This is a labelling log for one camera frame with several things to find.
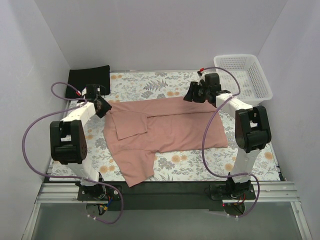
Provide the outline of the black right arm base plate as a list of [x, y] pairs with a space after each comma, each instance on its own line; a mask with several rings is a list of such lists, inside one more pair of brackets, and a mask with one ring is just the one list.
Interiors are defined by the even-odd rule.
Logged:
[[250, 180], [243, 183], [235, 183], [232, 178], [226, 181], [214, 181], [210, 183], [204, 192], [212, 200], [255, 200], [256, 193]]

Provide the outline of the pink t shirt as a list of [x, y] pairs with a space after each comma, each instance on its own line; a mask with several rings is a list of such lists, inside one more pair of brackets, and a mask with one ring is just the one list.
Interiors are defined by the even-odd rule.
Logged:
[[103, 134], [129, 187], [154, 175], [156, 153], [228, 146], [221, 118], [209, 122], [216, 108], [208, 102], [170, 97], [111, 106]]

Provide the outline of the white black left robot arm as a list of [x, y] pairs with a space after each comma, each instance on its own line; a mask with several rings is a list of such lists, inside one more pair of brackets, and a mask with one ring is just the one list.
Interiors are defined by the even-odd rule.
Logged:
[[103, 118], [112, 109], [102, 97], [106, 88], [100, 84], [88, 84], [76, 94], [82, 97], [66, 117], [53, 121], [50, 126], [50, 151], [54, 161], [67, 166], [82, 186], [90, 187], [89, 194], [95, 200], [106, 196], [106, 187], [99, 183], [100, 174], [87, 158], [88, 147], [84, 126], [93, 116]]

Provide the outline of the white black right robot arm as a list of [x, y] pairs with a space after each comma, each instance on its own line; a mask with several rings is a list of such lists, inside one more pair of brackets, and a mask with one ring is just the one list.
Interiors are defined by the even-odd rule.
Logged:
[[249, 183], [254, 177], [252, 169], [257, 156], [272, 139], [267, 110], [263, 106], [253, 106], [239, 100], [240, 91], [232, 94], [223, 90], [217, 73], [205, 74], [202, 68], [197, 74], [199, 81], [190, 83], [184, 101], [208, 102], [216, 107], [210, 123], [219, 111], [228, 113], [235, 120], [234, 137], [238, 150], [232, 171], [225, 178], [231, 182], [226, 186], [227, 195], [237, 199], [245, 192], [243, 184]]

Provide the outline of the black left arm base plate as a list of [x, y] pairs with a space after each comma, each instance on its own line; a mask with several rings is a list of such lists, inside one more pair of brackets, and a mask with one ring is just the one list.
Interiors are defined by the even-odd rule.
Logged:
[[84, 186], [78, 182], [75, 185], [79, 187], [77, 195], [78, 201], [108, 201], [110, 199], [112, 199], [113, 201], [119, 201], [119, 192], [122, 192], [121, 185], [114, 186], [118, 189], [118, 191], [116, 191], [112, 187], [101, 184]]

